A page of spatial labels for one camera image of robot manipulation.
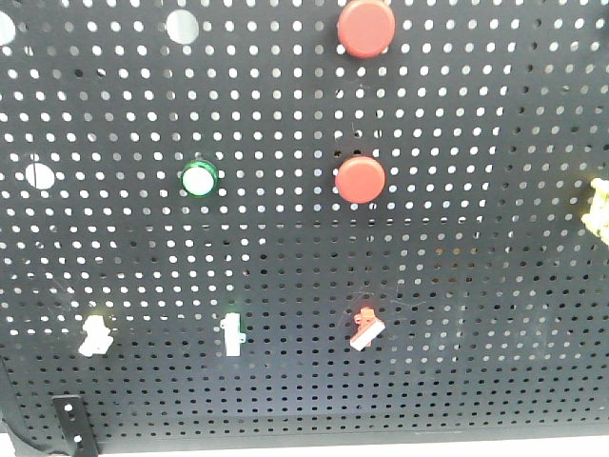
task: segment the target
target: green button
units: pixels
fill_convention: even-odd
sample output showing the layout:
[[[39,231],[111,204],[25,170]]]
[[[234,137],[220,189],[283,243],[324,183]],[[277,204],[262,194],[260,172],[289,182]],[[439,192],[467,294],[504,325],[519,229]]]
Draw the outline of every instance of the green button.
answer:
[[[188,162],[182,170],[182,187],[194,197],[205,197],[218,186],[218,169],[207,160]]]

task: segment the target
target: red round button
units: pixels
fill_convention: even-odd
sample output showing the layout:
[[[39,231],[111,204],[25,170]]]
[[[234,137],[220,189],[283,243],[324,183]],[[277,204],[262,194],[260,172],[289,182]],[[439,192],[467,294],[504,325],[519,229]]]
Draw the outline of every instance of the red round button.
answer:
[[[339,168],[336,187],[347,202],[371,202],[383,191],[383,166],[371,157],[353,157]]]
[[[381,54],[396,33],[396,17],[383,0],[352,0],[339,18],[339,39],[361,58]]]

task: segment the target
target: pegboard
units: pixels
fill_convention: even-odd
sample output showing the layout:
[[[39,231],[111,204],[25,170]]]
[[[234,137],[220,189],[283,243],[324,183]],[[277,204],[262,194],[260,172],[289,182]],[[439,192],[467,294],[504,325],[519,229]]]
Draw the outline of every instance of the pegboard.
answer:
[[[68,451],[56,395],[103,452],[609,431],[607,247],[580,221],[609,177],[607,0],[394,0],[372,59],[339,44],[344,4],[0,1],[25,442]],[[365,205],[334,186],[357,155],[387,176]],[[195,157],[221,178],[200,199]],[[386,329],[358,352],[364,305]],[[87,358],[93,313],[114,344]]]

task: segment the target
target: yellow object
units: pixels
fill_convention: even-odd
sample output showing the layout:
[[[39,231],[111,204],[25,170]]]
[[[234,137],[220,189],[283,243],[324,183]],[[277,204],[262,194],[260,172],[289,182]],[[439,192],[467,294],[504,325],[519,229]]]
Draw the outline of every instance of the yellow object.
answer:
[[[581,221],[588,230],[609,246],[609,181],[595,178],[590,183],[596,191],[590,206],[590,212],[581,216]]]

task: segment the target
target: hole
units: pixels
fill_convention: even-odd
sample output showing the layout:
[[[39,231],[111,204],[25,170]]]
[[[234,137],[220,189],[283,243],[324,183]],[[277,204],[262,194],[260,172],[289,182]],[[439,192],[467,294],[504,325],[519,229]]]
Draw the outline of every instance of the hole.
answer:
[[[47,190],[55,184],[55,173],[45,164],[36,162],[26,167],[26,179],[33,188]]]
[[[199,36],[199,22],[190,11],[176,10],[167,17],[167,34],[180,45],[189,45]]]
[[[0,11],[0,46],[5,46],[15,39],[17,29],[12,19],[6,13]]]

